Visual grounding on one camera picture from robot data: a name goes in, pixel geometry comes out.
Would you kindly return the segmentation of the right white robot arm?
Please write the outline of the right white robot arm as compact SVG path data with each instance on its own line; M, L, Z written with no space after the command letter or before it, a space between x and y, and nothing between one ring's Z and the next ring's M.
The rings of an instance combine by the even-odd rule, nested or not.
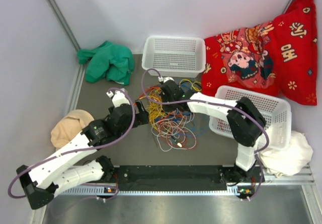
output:
M247 97L224 100L194 90L185 92L171 77L159 77L158 81L164 111L200 113L229 124L232 136L238 143L234 174L242 182L251 178L256 162L256 142L267 124L252 101Z

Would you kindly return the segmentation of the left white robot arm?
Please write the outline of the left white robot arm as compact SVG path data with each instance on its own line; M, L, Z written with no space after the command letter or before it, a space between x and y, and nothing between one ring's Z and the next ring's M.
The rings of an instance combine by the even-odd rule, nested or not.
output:
M110 92L109 96L113 103L109 115L91 121L64 147L40 163L17 168L32 210L46 206L59 194L78 185L113 179L114 166L106 156L83 166L76 163L123 138L130 129L148 124L149 116L142 102L129 100L124 89Z

